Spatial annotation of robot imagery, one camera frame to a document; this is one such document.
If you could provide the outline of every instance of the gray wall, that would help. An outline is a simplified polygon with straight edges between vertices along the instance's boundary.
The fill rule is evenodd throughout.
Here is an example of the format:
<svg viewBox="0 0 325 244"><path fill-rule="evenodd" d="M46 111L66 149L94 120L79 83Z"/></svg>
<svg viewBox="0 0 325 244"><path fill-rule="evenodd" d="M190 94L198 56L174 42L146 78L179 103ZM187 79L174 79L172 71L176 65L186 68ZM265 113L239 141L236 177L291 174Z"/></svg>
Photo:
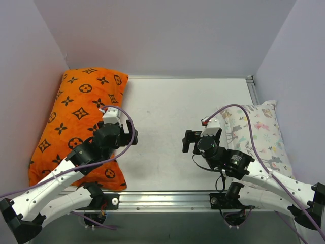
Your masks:
<svg viewBox="0 0 325 244"><path fill-rule="evenodd" d="M28 163L67 69L31 0L0 7L0 194L28 186ZM0 217L0 242L13 243Z"/></svg>
<svg viewBox="0 0 325 244"><path fill-rule="evenodd" d="M324 13L324 1L298 0L255 76L259 99L278 100L277 117L295 176L311 184L325 184ZM310 243L323 243L309 233Z"/></svg>
<svg viewBox="0 0 325 244"><path fill-rule="evenodd" d="M257 72L295 0L35 0L70 68L131 75Z"/></svg>

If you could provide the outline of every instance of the white pillow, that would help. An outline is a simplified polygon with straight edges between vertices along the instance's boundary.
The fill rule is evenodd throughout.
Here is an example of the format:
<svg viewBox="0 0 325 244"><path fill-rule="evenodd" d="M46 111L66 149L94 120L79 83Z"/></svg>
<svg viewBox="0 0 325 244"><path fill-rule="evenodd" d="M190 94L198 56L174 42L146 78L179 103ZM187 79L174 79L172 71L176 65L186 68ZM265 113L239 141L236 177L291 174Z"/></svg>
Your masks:
<svg viewBox="0 0 325 244"><path fill-rule="evenodd" d="M294 178L275 115L276 101L243 107L250 118L255 147L264 165ZM230 107L221 112L221 115L224 119L228 148L249 154L257 161L244 112L238 107Z"/></svg>

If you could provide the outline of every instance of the bolt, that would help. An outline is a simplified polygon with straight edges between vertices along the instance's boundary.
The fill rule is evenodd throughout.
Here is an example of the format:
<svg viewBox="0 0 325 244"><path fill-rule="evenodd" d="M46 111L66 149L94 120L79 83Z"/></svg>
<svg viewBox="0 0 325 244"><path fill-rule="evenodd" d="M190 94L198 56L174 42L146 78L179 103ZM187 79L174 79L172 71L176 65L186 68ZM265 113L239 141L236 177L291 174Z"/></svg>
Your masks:
<svg viewBox="0 0 325 244"><path fill-rule="evenodd" d="M117 198L113 198L112 199L112 204L113 204L113 206L118 205L118 199Z"/></svg>
<svg viewBox="0 0 325 244"><path fill-rule="evenodd" d="M216 197L213 197L213 198L211 198L211 203L213 204L213 205L215 205L216 203L217 203L217 198Z"/></svg>

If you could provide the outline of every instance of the orange pillow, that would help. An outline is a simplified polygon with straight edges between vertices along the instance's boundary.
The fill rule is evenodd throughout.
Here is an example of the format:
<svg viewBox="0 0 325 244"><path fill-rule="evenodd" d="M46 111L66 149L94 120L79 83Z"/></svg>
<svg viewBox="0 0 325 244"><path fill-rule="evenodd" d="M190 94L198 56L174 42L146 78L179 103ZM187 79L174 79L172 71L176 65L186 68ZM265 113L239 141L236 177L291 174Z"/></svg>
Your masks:
<svg viewBox="0 0 325 244"><path fill-rule="evenodd" d="M54 170L73 148L93 136L103 114L103 105L121 105L128 76L114 70L89 68L68 70L29 164L29 185L37 184ZM108 162L73 183L97 182L100 186L120 191L126 183L116 161Z"/></svg>

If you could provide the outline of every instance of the purple cable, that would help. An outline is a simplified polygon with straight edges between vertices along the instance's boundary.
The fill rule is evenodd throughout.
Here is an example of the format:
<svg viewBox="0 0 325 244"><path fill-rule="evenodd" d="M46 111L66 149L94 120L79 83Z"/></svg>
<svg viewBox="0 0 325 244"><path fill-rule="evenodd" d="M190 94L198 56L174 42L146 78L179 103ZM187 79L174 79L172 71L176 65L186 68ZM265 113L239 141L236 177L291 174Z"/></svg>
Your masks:
<svg viewBox="0 0 325 244"><path fill-rule="evenodd" d="M103 224L101 224L101 223L99 223L99 222L97 222L95 220L92 220L91 218L89 218L89 217L87 217L87 216L85 216L85 215L83 215L81 213L78 213L78 212L71 212L71 213L74 214L74 215L78 215L80 217L83 217L84 219L87 219L87 220L93 222L94 224L97 224L100 227L103 227L103 228L106 228L106 229L109 229L109 230L117 230L117 226L115 226L115 225L103 225Z"/></svg>
<svg viewBox="0 0 325 244"><path fill-rule="evenodd" d="M246 219L245 219L241 224L239 224L239 225L231 225L231 224L229 224L229 223L225 220L225 217L226 217L226 216L236 214L236 212L229 212L229 213L226 213L226 214L223 216L223 220L224 220L224 222L225 222L227 225L230 225L231 227L237 227L237 226L240 227L240 226L242 226L242 225L244 225L244 224L246 223L246 221L247 221L247 219L249 218L251 212L252 212L252 207L249 209L249 212L248 212L248 214L247 214L247 216L246 216Z"/></svg>
<svg viewBox="0 0 325 244"><path fill-rule="evenodd" d="M241 105L238 104L230 104L227 106L224 106L223 108L219 109L218 111L216 111L213 115L211 115L209 118L207 118L205 120L205 122L208 122L210 119L212 119L215 115L217 115L218 113L220 113L221 111L229 108L229 107L238 107L241 110L243 110L243 112L245 113L246 117L247 117L247 123L248 123L248 128L249 128L249 134L250 134L250 140L252 143L252 148L253 151L259 161L259 163L261 164L261 166L263 167L263 169L269 174L269 170L267 169L267 167L262 163L262 160L260 158L260 156L258 155L256 149L255 149L255 143L254 143L254 139L253 139L253 132L252 132L252 126L250 123L250 119L248 116L248 113L246 112L245 108ZM323 238L323 240L325 241L325 234L322 232L322 230L320 229L320 227L317 225L317 223L313 220L313 218L310 216L310 214L305 210L305 208L303 207L303 205L291 194L291 192L285 187L285 185L274 175L272 175L272 178L284 189L284 191L289 195L289 197L294 201L294 203L301 209L301 211L307 216L307 218L309 219L309 221L313 224L313 226L316 228L316 230L319 232L320 236Z"/></svg>
<svg viewBox="0 0 325 244"><path fill-rule="evenodd" d="M135 127L134 127L134 124L133 124L133 121L131 119L131 117L129 116L129 114L122 108L118 107L118 106L113 106L113 105L105 105L103 106L101 109L104 109L104 108L116 108L118 110L120 110L122 113L125 114L125 116L128 118L128 120L130 121L130 124L131 124L131 128L132 128L132 136L131 136L131 140L129 142L129 144L126 146L126 148L118 155L110 158L110 159L107 159L107 160L103 160L103 161L100 161L100 162L97 162L97 163L93 163L93 164L88 164L88 165L82 165L82 166L78 166L78 167L75 167L75 168L72 168L72 169L68 169L66 171L63 171L62 173L59 173L57 175L55 175L56 177L59 177L61 175L64 175L64 174L67 174L69 172L72 172L72 171L77 171L79 169L84 169L84 168L88 168L88 167L93 167L93 166L96 166L96 165L101 165L103 163L107 163L107 162L110 162L110 161L113 161L113 160L116 160L117 158L119 158L120 156L122 156L132 145L132 142L134 140L134 137L135 137ZM13 191L13 192L9 192L9 193L5 193L5 194L2 194L0 195L0 199L3 198L3 197L7 197L9 195L13 195L13 194L17 194L17 193L20 193L20 192L25 192L25 191L28 191L28 190L31 190L31 189L34 189L36 187L39 187L39 186L42 186L50 181L54 180L54 177L51 177L45 181L42 181L42 182L39 182L38 184L32 186L32 187L27 187L25 189L22 189L22 190L17 190L17 191Z"/></svg>
<svg viewBox="0 0 325 244"><path fill-rule="evenodd" d="M304 244L308 244L307 241L301 236L301 234L299 234L296 229L289 223L288 220L286 220L278 211L274 211L277 215L279 215L280 218L282 218L282 220L287 224L287 226L290 227L291 230L293 230L297 236L300 238L300 240L303 241Z"/></svg>

